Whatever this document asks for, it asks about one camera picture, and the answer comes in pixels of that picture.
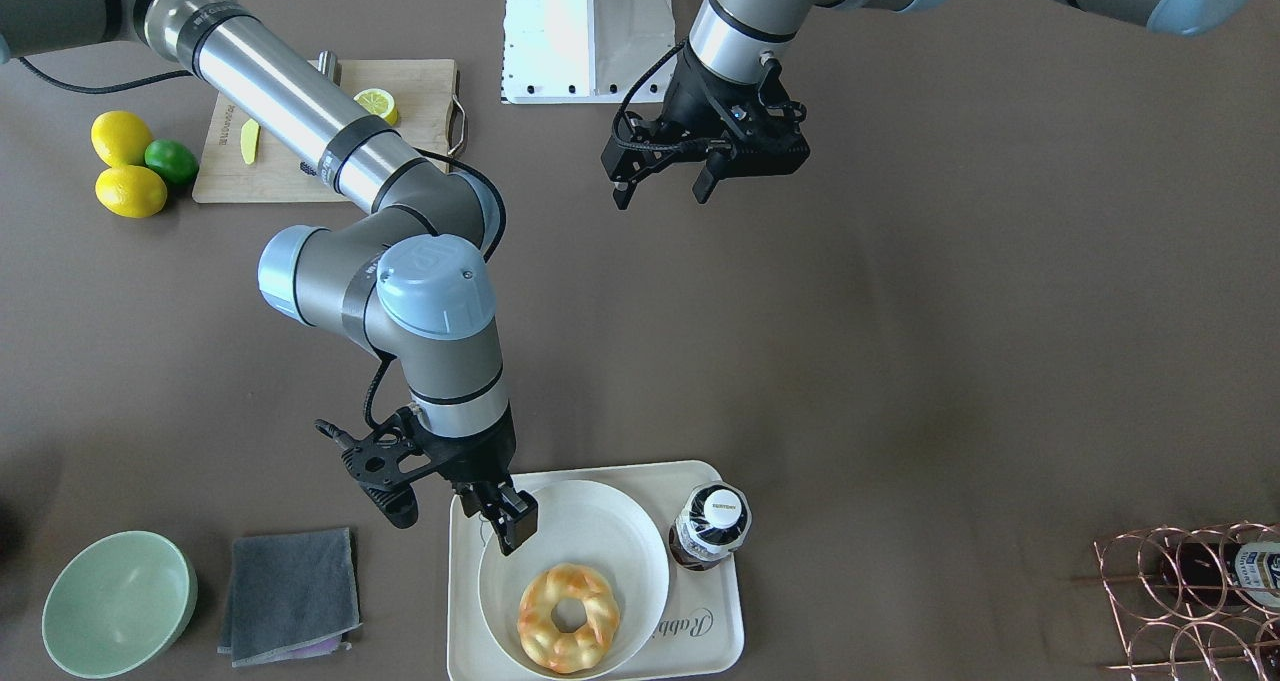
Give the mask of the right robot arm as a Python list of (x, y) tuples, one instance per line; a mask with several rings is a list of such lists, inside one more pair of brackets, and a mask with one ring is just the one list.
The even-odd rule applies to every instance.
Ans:
[(3, 58), (113, 40), (140, 40), (206, 81), (361, 207), (343, 230), (280, 230), (259, 261), (273, 308), (398, 358), (408, 384), (410, 406), (362, 440), (317, 429), (394, 526), (416, 522), (413, 481), (439, 474), (513, 553), (536, 533), (538, 503), (509, 476), (515, 428), (486, 275), (506, 227), (494, 186), (462, 163), (440, 172), (238, 0), (3, 0)]

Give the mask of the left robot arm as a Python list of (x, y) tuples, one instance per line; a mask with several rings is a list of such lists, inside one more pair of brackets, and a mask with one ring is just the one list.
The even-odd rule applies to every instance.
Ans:
[[(641, 180), (675, 163), (699, 163), (692, 195), (705, 202), (719, 180), (788, 175), (810, 154), (803, 102), (781, 81), (782, 58), (814, 8), (914, 14), (947, 0), (703, 0), (686, 38), (660, 65), (673, 76), (662, 110), (646, 120), (621, 104), (602, 152), (617, 207)], [(1196, 37), (1248, 0), (1050, 0), (1175, 37)]]

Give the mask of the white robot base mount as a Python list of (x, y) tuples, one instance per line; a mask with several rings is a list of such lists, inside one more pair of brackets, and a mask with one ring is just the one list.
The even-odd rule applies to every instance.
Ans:
[(613, 104), (676, 44), (671, 0), (506, 0), (500, 101)]

